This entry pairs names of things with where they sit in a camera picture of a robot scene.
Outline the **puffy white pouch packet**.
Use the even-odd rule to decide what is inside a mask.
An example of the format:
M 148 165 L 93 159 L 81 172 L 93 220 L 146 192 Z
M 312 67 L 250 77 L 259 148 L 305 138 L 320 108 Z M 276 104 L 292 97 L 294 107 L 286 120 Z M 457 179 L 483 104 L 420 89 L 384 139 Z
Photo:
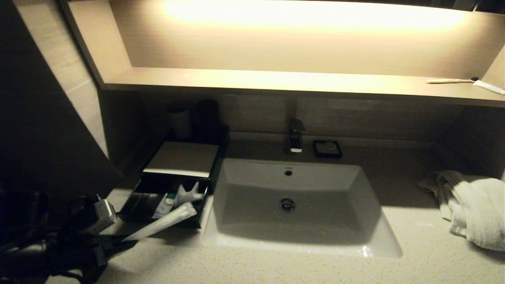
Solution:
M 184 188 L 184 185 L 181 183 L 178 187 L 177 195 L 175 198 L 175 207 L 179 207 L 180 205 L 187 203 L 187 202 L 195 202 L 195 201 L 200 201 L 204 199 L 204 193 L 198 192 L 198 189 L 200 187 L 200 182 L 195 182 L 194 186 L 192 189 L 187 192 L 186 189 Z

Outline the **dark brown cup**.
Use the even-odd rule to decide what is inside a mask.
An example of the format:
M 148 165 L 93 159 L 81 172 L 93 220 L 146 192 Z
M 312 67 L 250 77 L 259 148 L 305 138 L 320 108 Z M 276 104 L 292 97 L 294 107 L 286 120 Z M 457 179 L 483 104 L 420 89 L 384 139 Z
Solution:
M 204 141 L 218 144 L 220 130 L 218 103 L 213 99 L 201 100 L 196 103 L 195 111 Z

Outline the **small white tube green cap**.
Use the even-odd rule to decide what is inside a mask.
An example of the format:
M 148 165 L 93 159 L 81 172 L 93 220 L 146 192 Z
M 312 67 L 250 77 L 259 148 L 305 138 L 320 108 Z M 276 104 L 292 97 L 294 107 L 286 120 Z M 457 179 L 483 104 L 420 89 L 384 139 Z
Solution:
M 177 194 L 174 192 L 166 193 L 164 197 L 160 200 L 155 212 L 152 216 L 153 219 L 159 219 L 171 212 L 172 207 L 175 205 L 177 200 Z

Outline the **pale grey cup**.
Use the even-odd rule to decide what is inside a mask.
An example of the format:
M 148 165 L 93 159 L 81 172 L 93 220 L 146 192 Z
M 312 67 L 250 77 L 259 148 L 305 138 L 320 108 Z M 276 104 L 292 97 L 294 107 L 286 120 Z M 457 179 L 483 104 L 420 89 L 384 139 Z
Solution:
M 166 108 L 175 136 L 187 140 L 193 136 L 190 109 L 185 104 L 170 104 Z

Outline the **white ceramic sink basin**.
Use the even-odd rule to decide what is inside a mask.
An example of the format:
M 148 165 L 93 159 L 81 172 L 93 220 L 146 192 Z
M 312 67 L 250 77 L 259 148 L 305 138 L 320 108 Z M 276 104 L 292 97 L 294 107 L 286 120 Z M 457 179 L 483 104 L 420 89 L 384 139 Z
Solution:
M 296 203 L 282 212 L 279 201 Z M 208 246 L 401 258 L 362 167 L 226 158 L 202 236 Z

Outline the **chrome faucet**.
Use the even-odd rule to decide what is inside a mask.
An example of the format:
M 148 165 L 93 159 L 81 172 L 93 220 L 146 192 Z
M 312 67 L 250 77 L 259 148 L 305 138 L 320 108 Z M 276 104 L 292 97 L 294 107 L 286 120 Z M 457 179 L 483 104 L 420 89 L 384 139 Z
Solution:
M 287 127 L 287 140 L 285 146 L 285 153 L 294 155 L 303 151 L 303 136 L 305 125 L 303 121 L 297 116 L 297 99 L 287 99 L 286 101 L 286 127 Z

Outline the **black soap dish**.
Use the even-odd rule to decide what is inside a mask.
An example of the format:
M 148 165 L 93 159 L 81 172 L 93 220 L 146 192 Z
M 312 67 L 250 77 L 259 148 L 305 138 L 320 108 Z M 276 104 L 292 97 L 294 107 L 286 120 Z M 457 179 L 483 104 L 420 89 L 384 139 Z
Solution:
M 314 154 L 318 158 L 340 159 L 343 157 L 343 151 L 337 141 L 314 140 L 312 146 Z

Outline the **warm LED light strip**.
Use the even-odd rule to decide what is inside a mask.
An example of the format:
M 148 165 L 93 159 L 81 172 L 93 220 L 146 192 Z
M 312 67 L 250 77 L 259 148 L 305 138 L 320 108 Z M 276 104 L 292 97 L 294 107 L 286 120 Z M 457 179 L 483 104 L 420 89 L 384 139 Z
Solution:
M 447 30 L 471 15 L 422 6 L 301 0 L 167 0 L 156 11 L 184 24 L 302 30 Z

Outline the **white terry towel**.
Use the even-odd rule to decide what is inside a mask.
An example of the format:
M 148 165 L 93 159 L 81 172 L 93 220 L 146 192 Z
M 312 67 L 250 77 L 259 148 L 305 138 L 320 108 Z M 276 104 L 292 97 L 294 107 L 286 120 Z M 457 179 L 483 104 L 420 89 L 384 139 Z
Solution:
M 418 186 L 433 193 L 451 234 L 505 252 L 505 182 L 443 170 L 428 173 Z

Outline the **white toothbrush black head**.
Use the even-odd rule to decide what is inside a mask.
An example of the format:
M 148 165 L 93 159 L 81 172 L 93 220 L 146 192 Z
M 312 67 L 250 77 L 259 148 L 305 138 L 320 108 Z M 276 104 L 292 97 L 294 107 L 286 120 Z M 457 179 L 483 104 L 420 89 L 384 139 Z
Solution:
M 456 79 L 456 78 L 439 78 L 439 79 L 428 79 L 425 81 L 427 84 L 448 84 L 448 83 L 475 83 L 480 77 L 474 76 L 470 79 Z

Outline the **white toothpaste tube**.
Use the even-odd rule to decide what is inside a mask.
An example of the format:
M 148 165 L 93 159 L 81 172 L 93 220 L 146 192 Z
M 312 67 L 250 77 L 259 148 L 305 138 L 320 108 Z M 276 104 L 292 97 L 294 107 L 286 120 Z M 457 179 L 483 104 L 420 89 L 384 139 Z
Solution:
M 491 92 L 495 92 L 495 93 L 497 93 L 497 94 L 499 94 L 499 95 L 503 95 L 503 96 L 505 96 L 505 90 L 504 90 L 504 89 L 499 88 L 499 87 L 497 87 L 497 86 L 494 86 L 494 85 L 492 85 L 492 84 L 490 84 L 490 83 L 486 83 L 486 82 L 483 82 L 483 81 L 481 81 L 481 80 L 476 80 L 476 81 L 473 83 L 473 85 L 474 85 L 474 86 L 478 86 L 478 87 L 480 87 L 480 88 L 484 88 L 484 89 L 489 90 L 489 91 L 491 91 Z

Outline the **wooden wall shelf niche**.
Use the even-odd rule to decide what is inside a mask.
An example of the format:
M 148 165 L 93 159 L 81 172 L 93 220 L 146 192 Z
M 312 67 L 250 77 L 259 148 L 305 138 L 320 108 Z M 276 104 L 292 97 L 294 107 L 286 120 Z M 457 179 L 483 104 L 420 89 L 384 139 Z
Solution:
M 105 90 L 261 93 L 505 107 L 505 15 L 447 30 L 254 28 L 174 22 L 167 0 L 59 0 Z

